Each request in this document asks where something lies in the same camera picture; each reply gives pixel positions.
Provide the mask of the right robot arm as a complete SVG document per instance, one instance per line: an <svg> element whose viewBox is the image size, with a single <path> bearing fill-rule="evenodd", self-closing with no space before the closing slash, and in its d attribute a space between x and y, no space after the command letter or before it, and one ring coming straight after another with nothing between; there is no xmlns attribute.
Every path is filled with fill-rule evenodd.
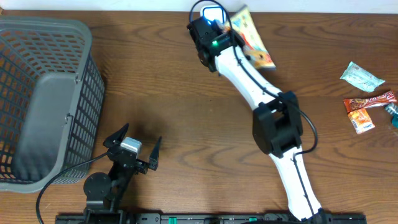
<svg viewBox="0 0 398 224"><path fill-rule="evenodd" d="M290 213L302 223L319 223L322 206L313 193L305 165L302 120L292 91L282 92L249 62L239 34L224 31L204 17L190 19L187 29L201 63L227 78L252 109L252 135L258 148L275 164L288 199Z"/></svg>

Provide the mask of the light blue tissue pack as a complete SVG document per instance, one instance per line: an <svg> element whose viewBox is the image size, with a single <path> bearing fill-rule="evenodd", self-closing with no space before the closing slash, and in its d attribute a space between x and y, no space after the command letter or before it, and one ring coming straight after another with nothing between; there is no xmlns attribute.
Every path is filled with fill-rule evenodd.
<svg viewBox="0 0 398 224"><path fill-rule="evenodd" d="M385 82L385 80L375 77L372 73L369 73L354 62L349 63L347 69L340 76L340 79L368 93L373 92Z"/></svg>

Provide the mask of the orange tissue box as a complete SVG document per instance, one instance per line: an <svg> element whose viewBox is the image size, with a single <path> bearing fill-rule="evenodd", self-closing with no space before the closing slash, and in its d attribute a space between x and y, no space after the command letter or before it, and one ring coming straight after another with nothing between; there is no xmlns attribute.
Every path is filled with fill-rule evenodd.
<svg viewBox="0 0 398 224"><path fill-rule="evenodd" d="M348 118L353 124L357 134L362 134L375 127L370 115L364 108L349 112Z"/></svg>

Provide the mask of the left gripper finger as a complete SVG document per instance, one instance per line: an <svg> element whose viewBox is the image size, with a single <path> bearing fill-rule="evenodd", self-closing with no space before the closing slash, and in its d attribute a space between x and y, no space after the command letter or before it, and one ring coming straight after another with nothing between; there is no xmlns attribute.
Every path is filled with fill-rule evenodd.
<svg viewBox="0 0 398 224"><path fill-rule="evenodd" d="M123 141L128 129L129 129L129 123L126 123L121 129L119 129L112 135L108 136L104 140L103 146L106 148L112 148L115 145L120 145L121 142Z"/></svg>
<svg viewBox="0 0 398 224"><path fill-rule="evenodd" d="M160 136L159 139L157 140L150 156L149 156L149 169L150 170L157 170L157 168L158 168L161 142L162 142L162 137Z"/></svg>

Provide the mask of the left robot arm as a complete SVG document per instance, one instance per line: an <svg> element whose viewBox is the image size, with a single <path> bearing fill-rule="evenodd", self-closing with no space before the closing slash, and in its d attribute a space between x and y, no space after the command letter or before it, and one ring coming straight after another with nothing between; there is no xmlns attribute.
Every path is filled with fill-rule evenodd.
<svg viewBox="0 0 398 224"><path fill-rule="evenodd" d="M142 143L126 136L129 125L108 136L104 142L107 157L113 166L106 174L91 174L84 183L86 208L83 223L129 223L128 212L119 208L123 195L134 175L156 170L159 165L161 138L158 138L149 160L139 159Z"/></svg>

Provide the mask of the red orange chocolate bar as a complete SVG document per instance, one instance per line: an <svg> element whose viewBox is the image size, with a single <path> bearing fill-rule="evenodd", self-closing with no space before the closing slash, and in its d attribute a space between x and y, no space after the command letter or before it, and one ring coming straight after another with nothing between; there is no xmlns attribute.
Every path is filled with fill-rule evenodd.
<svg viewBox="0 0 398 224"><path fill-rule="evenodd" d="M343 103L348 113L366 108L373 108L388 105L389 103L397 103L397 97L392 90L389 90L379 96L371 98L348 98Z"/></svg>

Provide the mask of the yellow snack bag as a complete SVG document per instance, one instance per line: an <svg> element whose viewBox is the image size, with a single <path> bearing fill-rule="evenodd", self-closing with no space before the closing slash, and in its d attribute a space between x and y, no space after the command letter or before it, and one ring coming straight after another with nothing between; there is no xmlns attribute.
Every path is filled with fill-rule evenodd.
<svg viewBox="0 0 398 224"><path fill-rule="evenodd" d="M243 38L245 46L243 53L256 69L275 69L268 50L256 29L247 5L230 17L233 29Z"/></svg>

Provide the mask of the teal mouthwash bottle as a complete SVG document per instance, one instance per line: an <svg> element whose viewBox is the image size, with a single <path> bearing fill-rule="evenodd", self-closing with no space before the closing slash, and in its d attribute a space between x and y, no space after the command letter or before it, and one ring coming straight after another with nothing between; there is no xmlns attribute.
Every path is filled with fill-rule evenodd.
<svg viewBox="0 0 398 224"><path fill-rule="evenodd" d="M384 108L390 115L392 115L392 125L396 128L398 128L398 110L397 110L397 105L394 103L388 104Z"/></svg>

